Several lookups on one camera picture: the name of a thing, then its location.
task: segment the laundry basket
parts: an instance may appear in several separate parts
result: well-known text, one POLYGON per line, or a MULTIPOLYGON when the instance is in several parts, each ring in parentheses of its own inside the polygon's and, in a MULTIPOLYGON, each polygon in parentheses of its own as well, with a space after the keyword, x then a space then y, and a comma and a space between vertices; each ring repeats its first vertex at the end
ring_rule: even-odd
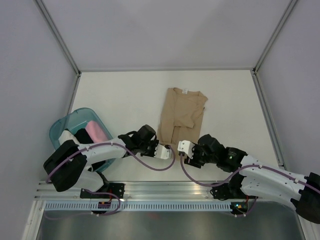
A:
MULTIPOLYGON (((95 121, 99 124, 100 128, 105 133, 106 137, 111 140, 113 137, 111 136, 110 132, 107 130, 105 125, 102 123, 98 115, 90 108, 82 107, 79 108, 72 113, 68 114, 67 116, 57 120, 49 130, 49 137, 55 149, 60 147, 59 137, 61 136, 62 132, 68 129, 73 135, 80 129, 84 129, 88 122, 95 121)), ((106 159, 105 164, 100 166, 97 170, 102 172, 106 168, 108 168, 115 159, 106 159)))

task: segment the metal floor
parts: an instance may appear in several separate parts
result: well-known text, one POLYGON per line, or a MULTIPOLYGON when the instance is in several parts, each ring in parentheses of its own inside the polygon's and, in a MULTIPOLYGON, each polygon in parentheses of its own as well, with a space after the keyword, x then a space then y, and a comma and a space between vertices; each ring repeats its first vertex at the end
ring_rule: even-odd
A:
MULTIPOLYGON (((79 211, 48 211, 67 217, 79 211)), ((225 212, 122 211, 111 216, 43 218, 38 240, 304 240, 289 208, 258 202, 245 218, 225 212)))

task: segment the white table surface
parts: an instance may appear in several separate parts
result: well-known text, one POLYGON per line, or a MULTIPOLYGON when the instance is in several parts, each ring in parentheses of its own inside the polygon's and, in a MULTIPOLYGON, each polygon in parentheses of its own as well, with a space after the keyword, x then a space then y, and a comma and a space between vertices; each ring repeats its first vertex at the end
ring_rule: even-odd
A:
MULTIPOLYGON (((145 124, 157 130, 166 91, 173 87, 207 96, 200 136, 210 134, 225 147, 278 166, 249 70, 83 72, 72 110, 93 109, 114 137, 145 124)), ((170 160, 142 159, 155 168, 170 164, 170 160)), ((229 175, 214 164, 186 169, 200 181, 224 180, 229 175)), ((110 181, 189 180, 178 160, 169 170, 156 172, 132 157, 117 159, 103 174, 110 181)))

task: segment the gray wall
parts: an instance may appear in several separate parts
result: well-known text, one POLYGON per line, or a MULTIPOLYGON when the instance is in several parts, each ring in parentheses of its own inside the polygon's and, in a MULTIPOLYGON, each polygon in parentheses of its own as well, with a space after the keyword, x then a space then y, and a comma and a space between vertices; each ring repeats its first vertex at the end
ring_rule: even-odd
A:
POLYGON ((82 70, 253 68, 289 0, 44 0, 82 70))
POLYGON ((75 73, 32 0, 0 7, 0 233, 22 236, 42 164, 53 152, 48 131, 66 112, 75 73))
POLYGON ((320 174, 320 1, 299 1, 259 76, 291 171, 320 174))

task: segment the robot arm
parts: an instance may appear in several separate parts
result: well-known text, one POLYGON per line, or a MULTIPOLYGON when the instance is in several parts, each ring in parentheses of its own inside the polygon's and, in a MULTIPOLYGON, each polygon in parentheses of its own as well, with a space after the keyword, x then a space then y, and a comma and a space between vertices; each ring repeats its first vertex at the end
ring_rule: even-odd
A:
POLYGON ((73 140, 67 140, 45 161, 43 167, 58 192, 71 187, 108 192, 109 182, 102 173, 91 171, 92 164, 126 158, 128 151, 133 155, 140 153, 160 159, 171 157, 169 147, 159 144, 156 132, 149 125, 144 125, 138 131, 101 143, 76 144, 73 140))
POLYGON ((228 183, 217 188, 227 189, 231 198, 256 196, 294 209, 301 217, 320 224, 320 195, 307 186, 320 190, 320 176, 296 174, 263 164, 246 152, 224 147, 209 134, 198 140, 198 144, 180 141, 178 151, 186 155, 184 163, 201 168, 213 163, 225 172, 235 172, 228 183))

